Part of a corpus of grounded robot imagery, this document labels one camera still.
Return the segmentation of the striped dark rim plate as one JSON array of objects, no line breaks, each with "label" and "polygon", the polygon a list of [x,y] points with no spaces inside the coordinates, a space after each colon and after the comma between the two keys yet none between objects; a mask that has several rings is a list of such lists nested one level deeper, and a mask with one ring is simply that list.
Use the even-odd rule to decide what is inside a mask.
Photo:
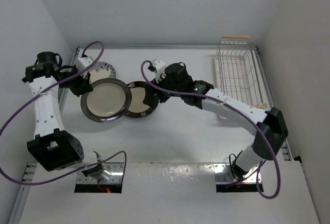
[{"label": "striped dark rim plate", "polygon": [[132,100],[128,111],[125,113],[125,116],[129,118],[143,118],[155,111],[157,107],[149,107],[143,103],[145,90],[150,90],[150,86],[146,82],[144,82],[144,88],[134,88],[133,90],[130,90]]}]

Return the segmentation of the plain dark rim plate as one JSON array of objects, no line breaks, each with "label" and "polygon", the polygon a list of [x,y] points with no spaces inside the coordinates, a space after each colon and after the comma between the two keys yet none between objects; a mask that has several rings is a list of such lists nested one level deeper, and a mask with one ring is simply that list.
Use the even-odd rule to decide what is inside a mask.
[{"label": "plain dark rim plate", "polygon": [[131,104],[131,90],[118,79],[104,78],[91,83],[93,90],[81,96],[83,114],[97,123],[109,123],[122,117]]}]

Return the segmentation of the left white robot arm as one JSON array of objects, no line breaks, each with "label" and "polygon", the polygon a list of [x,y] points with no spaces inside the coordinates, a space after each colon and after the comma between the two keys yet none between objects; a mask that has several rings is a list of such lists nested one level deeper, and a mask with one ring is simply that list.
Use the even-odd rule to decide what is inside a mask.
[{"label": "left white robot arm", "polygon": [[84,153],[80,141],[65,130],[58,100],[60,88],[70,89],[76,96],[92,92],[89,72],[94,64],[93,58],[82,55],[76,65],[63,65],[59,54],[44,51],[26,68],[22,80],[34,97],[36,117],[34,139],[27,142],[27,149],[47,171],[82,166],[88,177],[94,175],[88,165],[101,161],[95,151]]}]

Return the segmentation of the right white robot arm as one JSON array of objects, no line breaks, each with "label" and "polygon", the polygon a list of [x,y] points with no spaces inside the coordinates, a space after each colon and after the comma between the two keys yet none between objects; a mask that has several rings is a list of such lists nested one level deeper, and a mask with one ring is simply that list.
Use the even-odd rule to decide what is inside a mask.
[{"label": "right white robot arm", "polygon": [[185,104],[215,113],[248,131],[254,140],[241,151],[232,163],[233,177],[243,179],[253,166],[261,161],[273,161],[288,136],[282,112],[277,108],[267,111],[233,99],[212,84],[193,80],[182,62],[166,65],[164,62],[145,60],[141,67],[154,73],[153,80],[146,80],[143,103],[155,107],[171,97],[180,98]]}]

